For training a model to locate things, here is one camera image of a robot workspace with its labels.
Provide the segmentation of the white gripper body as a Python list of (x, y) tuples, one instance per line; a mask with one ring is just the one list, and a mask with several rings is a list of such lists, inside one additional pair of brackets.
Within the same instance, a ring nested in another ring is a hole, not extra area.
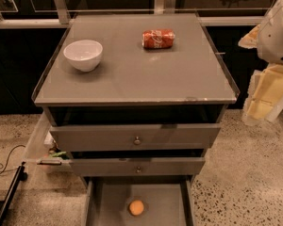
[(278, 0), (264, 17), (257, 42), (259, 58), (283, 64), (283, 0)]

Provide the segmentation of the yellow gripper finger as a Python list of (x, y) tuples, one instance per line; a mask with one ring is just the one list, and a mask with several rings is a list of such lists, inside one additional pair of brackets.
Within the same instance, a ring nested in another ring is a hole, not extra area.
[(269, 64), (262, 72), (254, 71), (243, 106), (242, 121), (246, 125), (274, 122), (282, 110), (283, 65)]
[(258, 24), (252, 28), (246, 35), (244, 35), (238, 42), (238, 45), (246, 49), (254, 49), (258, 47), (258, 31), (260, 25)]

